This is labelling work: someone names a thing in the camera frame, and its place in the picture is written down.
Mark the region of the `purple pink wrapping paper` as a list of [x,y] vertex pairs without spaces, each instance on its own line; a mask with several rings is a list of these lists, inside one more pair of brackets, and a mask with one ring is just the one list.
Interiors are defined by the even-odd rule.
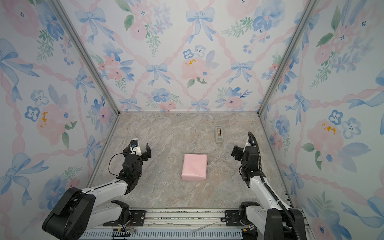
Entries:
[[208,155],[185,154],[181,178],[183,181],[202,182],[207,177]]

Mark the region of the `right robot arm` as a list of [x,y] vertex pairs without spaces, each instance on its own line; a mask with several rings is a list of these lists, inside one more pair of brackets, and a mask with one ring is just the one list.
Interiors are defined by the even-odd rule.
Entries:
[[258,146],[235,145],[231,156],[241,163],[239,173],[247,187],[257,195],[258,202],[239,206],[239,221],[254,227],[265,240],[306,240],[305,217],[298,209],[286,204],[272,189],[262,172]]

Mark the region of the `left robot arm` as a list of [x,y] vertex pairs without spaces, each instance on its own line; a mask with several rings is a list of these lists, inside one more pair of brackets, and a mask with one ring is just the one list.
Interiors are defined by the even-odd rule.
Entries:
[[131,193],[142,176],[143,163],[152,157],[151,148],[142,151],[137,139],[131,140],[121,155],[122,169],[114,180],[96,187],[69,188],[42,224],[44,232],[59,240],[77,240],[84,232],[107,223],[121,227],[142,219],[118,198]]

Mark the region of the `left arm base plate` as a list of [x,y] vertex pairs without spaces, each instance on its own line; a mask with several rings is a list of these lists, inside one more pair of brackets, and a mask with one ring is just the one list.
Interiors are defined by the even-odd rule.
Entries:
[[142,227],[146,216],[145,210],[129,210],[112,222],[103,224],[103,227]]

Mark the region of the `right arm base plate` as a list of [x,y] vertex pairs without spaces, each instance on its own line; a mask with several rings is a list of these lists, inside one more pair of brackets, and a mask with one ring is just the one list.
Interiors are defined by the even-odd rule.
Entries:
[[225,216],[221,218],[221,223],[225,223],[227,227],[254,227],[264,226],[266,223],[267,213],[263,208],[258,206],[246,207],[245,210],[226,210]]

